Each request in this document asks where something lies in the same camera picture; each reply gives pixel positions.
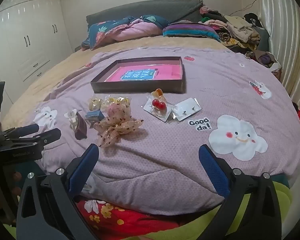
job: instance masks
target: power cord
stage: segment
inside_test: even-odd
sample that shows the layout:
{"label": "power cord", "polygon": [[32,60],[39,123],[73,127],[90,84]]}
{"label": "power cord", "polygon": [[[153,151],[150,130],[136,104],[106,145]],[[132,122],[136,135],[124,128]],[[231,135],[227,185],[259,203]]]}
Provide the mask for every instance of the power cord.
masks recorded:
{"label": "power cord", "polygon": [[256,1],[257,1],[257,0],[254,0],[253,3],[248,4],[245,8],[242,8],[242,9],[240,9],[240,10],[237,10],[237,11],[233,12],[232,14],[229,14],[229,16],[233,15],[233,14],[236,13],[236,12],[242,12],[242,11],[245,11],[245,10],[247,10],[247,9],[250,9]]}

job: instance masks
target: curtain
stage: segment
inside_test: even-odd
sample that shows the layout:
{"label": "curtain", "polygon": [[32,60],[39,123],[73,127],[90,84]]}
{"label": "curtain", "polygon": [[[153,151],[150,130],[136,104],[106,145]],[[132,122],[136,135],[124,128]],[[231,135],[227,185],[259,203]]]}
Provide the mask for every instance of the curtain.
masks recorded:
{"label": "curtain", "polygon": [[282,66],[281,83],[300,107],[300,8],[295,0],[259,0],[269,51]]}

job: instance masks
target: cloud's pink cheek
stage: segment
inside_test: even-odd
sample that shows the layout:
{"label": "cloud's pink cheek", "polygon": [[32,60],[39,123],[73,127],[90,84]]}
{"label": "cloud's pink cheek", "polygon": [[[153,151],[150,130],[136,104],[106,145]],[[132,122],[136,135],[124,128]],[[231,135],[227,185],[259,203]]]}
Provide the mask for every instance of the cloud's pink cheek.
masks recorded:
{"label": "cloud's pink cheek", "polygon": [[230,132],[227,132],[227,133],[226,133],[226,136],[227,136],[228,138],[232,138],[232,137],[233,137],[233,134],[230,133]]}

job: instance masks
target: striped pillow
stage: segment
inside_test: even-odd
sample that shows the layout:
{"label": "striped pillow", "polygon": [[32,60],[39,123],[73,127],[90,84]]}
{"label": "striped pillow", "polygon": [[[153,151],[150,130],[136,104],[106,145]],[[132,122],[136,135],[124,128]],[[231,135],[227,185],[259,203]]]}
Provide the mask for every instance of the striped pillow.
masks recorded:
{"label": "striped pillow", "polygon": [[220,42],[218,34],[210,26],[188,21],[170,24],[163,29],[163,36],[212,38]]}

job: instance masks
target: red cherry ornament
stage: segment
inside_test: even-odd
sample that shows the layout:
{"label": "red cherry ornament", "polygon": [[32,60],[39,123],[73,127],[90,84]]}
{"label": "red cherry ornament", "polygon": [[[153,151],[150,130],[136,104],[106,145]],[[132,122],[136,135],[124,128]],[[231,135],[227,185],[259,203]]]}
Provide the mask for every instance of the red cherry ornament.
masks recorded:
{"label": "red cherry ornament", "polygon": [[167,108],[167,106],[166,106],[165,102],[159,102],[159,104],[157,105],[157,108],[162,111],[162,110],[165,110]]}
{"label": "red cherry ornament", "polygon": [[152,100],[152,105],[153,105],[154,107],[158,107],[159,103],[160,103],[160,101],[159,101],[158,99]]}

